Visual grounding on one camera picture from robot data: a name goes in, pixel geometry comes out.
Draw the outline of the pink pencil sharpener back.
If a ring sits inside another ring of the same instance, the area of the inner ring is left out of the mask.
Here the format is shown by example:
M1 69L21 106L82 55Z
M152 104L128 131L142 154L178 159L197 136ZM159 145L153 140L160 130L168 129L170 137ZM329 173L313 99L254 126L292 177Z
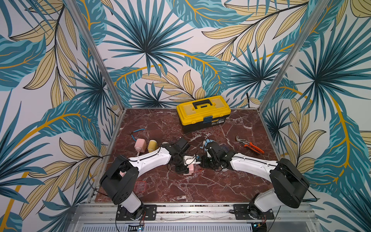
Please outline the pink pencil sharpener back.
M190 164L190 165L188 165L187 168L188 168L188 173L185 174L185 176L190 176L190 175L192 175L192 174L194 173L194 164Z

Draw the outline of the yellow pencil sharpener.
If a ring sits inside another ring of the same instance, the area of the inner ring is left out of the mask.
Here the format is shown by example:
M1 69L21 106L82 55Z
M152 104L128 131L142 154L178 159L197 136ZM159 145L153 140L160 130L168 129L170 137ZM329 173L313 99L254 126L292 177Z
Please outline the yellow pencil sharpener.
M148 147L147 147L147 150L149 153L155 151L158 149L158 144L157 144L157 141L156 140L150 140L149 143L148 143Z

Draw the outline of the pink pencil sharpener front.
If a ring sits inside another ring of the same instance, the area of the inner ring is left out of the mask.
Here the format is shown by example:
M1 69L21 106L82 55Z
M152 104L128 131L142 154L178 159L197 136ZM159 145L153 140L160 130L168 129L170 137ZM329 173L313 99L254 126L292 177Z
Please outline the pink pencil sharpener front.
M142 138L138 138L135 142L134 148L137 152L136 156L139 156L141 153L144 153L146 151L146 140Z

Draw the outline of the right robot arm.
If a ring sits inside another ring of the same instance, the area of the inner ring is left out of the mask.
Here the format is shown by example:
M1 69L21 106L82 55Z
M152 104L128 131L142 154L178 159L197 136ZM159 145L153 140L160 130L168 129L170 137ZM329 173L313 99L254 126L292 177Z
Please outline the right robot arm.
M308 180L288 159L263 160L233 150L226 152L216 142L208 143L205 150L206 155L196 158L196 163L202 168L246 172L272 183L273 188L256 194L243 210L250 218L260 219L278 206L299 208L309 191Z

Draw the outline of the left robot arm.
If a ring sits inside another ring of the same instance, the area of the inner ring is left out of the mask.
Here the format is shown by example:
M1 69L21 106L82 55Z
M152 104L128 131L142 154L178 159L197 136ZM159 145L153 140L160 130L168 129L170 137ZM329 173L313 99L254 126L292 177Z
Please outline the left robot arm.
M183 161L190 144L180 138L173 144L166 143L158 149L137 157L117 156L100 179L100 186L112 200L138 218L143 212L143 203L134 193L135 183L141 175L169 163L186 170Z

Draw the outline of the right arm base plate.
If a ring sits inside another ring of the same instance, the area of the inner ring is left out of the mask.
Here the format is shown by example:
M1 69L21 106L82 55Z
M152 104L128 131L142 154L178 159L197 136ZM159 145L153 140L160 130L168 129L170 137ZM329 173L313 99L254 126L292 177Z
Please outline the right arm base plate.
M275 218L272 210L262 212L249 204L234 204L232 214L235 215L237 220L271 220Z

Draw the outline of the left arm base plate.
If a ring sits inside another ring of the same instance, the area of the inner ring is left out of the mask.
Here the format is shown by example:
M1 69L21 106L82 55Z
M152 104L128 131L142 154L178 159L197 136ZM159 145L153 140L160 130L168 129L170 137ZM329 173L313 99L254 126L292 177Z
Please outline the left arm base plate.
M157 205L141 205L133 213L130 213L124 206L118 205L117 207L117 221L130 221L130 220L140 220L145 221L155 221L157 214Z

